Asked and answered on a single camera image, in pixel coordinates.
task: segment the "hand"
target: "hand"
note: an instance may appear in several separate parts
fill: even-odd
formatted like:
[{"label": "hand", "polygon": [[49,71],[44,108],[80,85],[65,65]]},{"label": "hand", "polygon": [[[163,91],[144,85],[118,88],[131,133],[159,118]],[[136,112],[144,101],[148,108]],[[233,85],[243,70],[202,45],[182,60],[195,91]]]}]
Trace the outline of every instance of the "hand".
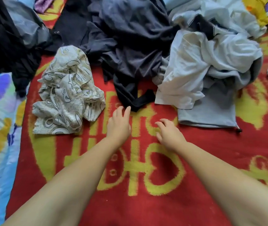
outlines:
[{"label": "hand", "polygon": [[174,122],[168,119],[160,119],[160,121],[155,123],[161,131],[161,133],[156,133],[156,137],[167,149],[175,151],[183,143],[187,142],[179,129],[174,125]]},{"label": "hand", "polygon": [[131,135],[131,126],[129,124],[131,107],[128,106],[122,116],[123,106],[119,106],[117,110],[113,112],[113,116],[109,118],[107,125],[107,138],[111,138],[118,147],[124,144],[124,142]]}]

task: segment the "red blanket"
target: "red blanket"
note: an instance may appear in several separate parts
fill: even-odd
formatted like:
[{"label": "red blanket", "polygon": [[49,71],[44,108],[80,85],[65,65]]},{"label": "red blanket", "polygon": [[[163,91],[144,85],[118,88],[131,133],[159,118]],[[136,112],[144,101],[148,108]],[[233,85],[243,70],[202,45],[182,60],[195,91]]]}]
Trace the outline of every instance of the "red blanket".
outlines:
[{"label": "red blanket", "polygon": [[[64,2],[55,0],[46,14],[40,15],[48,27],[54,25]],[[268,186],[268,33],[261,38],[261,47],[265,54],[261,74],[239,92],[236,101],[241,134],[234,129],[178,127],[188,141]],[[105,84],[102,70],[93,68],[95,84],[105,91],[106,97],[106,108],[98,120],[85,122],[78,135],[34,135],[36,117],[31,111],[32,104],[40,100],[41,86],[37,80],[52,58],[43,57],[30,85],[17,174],[6,217],[105,137],[107,121],[120,105],[113,83]],[[139,88],[140,93],[149,88],[156,91],[151,81],[142,82]],[[132,114],[132,136],[112,156],[80,225],[230,225],[188,164],[158,143],[154,122],[160,118],[178,123],[176,109],[167,105],[152,103]]]}]

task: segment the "finger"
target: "finger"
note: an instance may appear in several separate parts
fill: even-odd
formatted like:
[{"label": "finger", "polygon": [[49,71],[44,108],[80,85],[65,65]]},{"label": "finger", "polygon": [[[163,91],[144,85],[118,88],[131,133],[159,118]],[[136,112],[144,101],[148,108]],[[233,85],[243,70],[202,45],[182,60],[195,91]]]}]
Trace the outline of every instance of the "finger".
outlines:
[{"label": "finger", "polygon": [[160,121],[161,121],[162,123],[164,123],[164,125],[165,125],[166,127],[171,126],[171,125],[175,126],[175,125],[174,125],[174,122],[172,122],[172,121],[170,121],[170,120],[168,120],[168,119],[163,118],[163,119],[160,119]]},{"label": "finger", "polygon": [[119,106],[116,110],[116,117],[122,117],[123,106]]},{"label": "finger", "polygon": [[165,125],[160,121],[155,122],[155,124],[160,128],[161,131],[165,128]]},{"label": "finger", "polygon": [[159,140],[159,142],[161,143],[162,142],[162,136],[161,136],[161,134],[159,132],[156,132],[156,137]]},{"label": "finger", "polygon": [[128,121],[130,119],[130,113],[131,113],[131,106],[128,106],[125,109],[125,113],[123,114],[123,117]]},{"label": "finger", "polygon": [[116,119],[116,117],[117,117],[117,109],[114,110],[112,117],[113,117],[113,119]]}]

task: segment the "forearm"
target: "forearm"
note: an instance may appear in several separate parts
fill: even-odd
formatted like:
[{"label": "forearm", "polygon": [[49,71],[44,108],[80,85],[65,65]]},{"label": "forearm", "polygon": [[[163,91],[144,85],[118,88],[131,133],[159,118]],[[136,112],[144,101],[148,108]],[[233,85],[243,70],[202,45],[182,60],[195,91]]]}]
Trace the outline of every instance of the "forearm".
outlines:
[{"label": "forearm", "polygon": [[176,152],[193,168],[234,225],[268,225],[268,188],[191,143]]},{"label": "forearm", "polygon": [[77,225],[117,148],[111,139],[101,140],[61,170],[4,225]]}]

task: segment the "cream printed fabric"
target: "cream printed fabric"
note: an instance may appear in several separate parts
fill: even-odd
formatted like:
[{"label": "cream printed fabric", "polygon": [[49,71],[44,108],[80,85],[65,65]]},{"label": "cream printed fabric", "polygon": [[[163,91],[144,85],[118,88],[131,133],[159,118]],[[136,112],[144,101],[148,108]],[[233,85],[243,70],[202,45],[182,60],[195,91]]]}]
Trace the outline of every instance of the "cream printed fabric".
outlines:
[{"label": "cream printed fabric", "polygon": [[86,54],[74,46],[58,49],[45,70],[32,113],[37,121],[35,134],[69,134],[79,132],[82,119],[95,121],[105,108],[104,92],[94,85]]}]

